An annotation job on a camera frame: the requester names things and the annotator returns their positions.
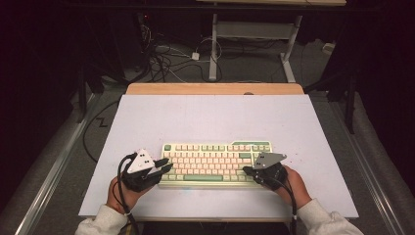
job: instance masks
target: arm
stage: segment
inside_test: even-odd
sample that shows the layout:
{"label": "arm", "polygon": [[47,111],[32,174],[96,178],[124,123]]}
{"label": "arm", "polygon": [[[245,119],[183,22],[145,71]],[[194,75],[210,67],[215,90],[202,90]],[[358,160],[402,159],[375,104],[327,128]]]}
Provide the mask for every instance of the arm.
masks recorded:
{"label": "arm", "polygon": [[[288,166],[285,166],[285,169],[288,172],[286,185],[293,191],[299,208],[299,217],[305,224],[308,234],[362,234],[338,212],[326,212],[316,199],[312,200],[308,195],[301,176]],[[287,204],[292,203],[285,189],[279,188],[275,192]]]}
{"label": "arm", "polygon": [[[122,192],[125,202],[129,208],[133,208],[138,199],[147,193],[151,188],[146,189],[140,193],[128,190],[122,183]],[[76,235],[110,235],[118,234],[119,230],[126,224],[127,216],[124,215],[124,209],[119,201],[119,191],[117,187],[117,180],[114,178],[111,181],[108,190],[108,199],[105,205],[102,205],[98,211],[95,219],[87,218],[79,223],[75,232]]]}

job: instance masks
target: mechanical keyboard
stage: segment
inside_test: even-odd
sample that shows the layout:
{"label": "mechanical keyboard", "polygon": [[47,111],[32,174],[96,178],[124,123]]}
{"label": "mechanical keyboard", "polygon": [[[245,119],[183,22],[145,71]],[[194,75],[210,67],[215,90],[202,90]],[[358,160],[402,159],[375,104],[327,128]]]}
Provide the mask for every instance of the mechanical keyboard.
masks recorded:
{"label": "mechanical keyboard", "polygon": [[160,187],[260,187],[244,166],[253,166],[261,152],[271,153],[268,141],[235,141],[231,144],[164,144],[161,157],[173,164]]}

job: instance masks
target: white sleeve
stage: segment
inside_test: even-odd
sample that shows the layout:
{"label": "white sleeve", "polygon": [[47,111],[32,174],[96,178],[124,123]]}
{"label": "white sleeve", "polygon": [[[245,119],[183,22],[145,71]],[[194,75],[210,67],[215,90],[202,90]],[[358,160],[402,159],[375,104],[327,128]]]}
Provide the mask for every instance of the white sleeve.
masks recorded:
{"label": "white sleeve", "polygon": [[363,234],[338,212],[326,212],[316,199],[300,208],[298,214],[309,235]]}
{"label": "white sleeve", "polygon": [[101,205],[95,219],[87,218],[79,223],[75,235],[116,235],[126,223],[125,215]]}

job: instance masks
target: desk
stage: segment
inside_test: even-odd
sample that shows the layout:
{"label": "desk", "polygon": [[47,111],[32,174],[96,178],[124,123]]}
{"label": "desk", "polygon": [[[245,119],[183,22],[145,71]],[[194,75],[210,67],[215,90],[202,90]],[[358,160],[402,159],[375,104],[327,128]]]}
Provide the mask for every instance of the desk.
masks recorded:
{"label": "desk", "polygon": [[[272,4],[272,5],[303,5],[303,6],[344,6],[346,0],[198,0],[231,4]],[[247,23],[247,22],[220,22],[217,14],[213,14],[211,33],[211,54],[208,79],[216,80],[217,74],[217,37],[243,37],[264,39],[287,39],[287,50],[280,54],[281,65],[288,82],[296,82],[290,66],[290,55],[300,29],[302,16],[296,16],[294,23]]]}
{"label": "desk", "polygon": [[[268,85],[275,88],[274,94],[270,94]],[[284,85],[293,90],[292,95],[281,95],[290,93]],[[256,95],[240,95],[246,92]],[[183,95],[188,93],[200,95]],[[287,154],[283,164],[301,173],[310,195],[318,198],[324,208],[345,217],[358,217],[309,97],[301,94],[296,84],[240,83],[130,85],[119,104],[79,215],[95,216],[106,202],[108,185],[120,160],[139,148],[146,148],[155,157],[161,154],[165,142],[227,143],[241,139],[271,141],[273,152]],[[156,186],[132,212],[140,221],[291,219],[291,208],[264,189],[183,190]]]}

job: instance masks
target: space bar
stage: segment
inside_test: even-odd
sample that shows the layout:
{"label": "space bar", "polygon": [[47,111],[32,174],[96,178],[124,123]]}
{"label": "space bar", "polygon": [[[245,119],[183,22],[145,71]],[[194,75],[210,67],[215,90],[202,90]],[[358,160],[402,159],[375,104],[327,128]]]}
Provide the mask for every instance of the space bar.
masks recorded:
{"label": "space bar", "polygon": [[186,174],[184,181],[223,181],[222,175]]}

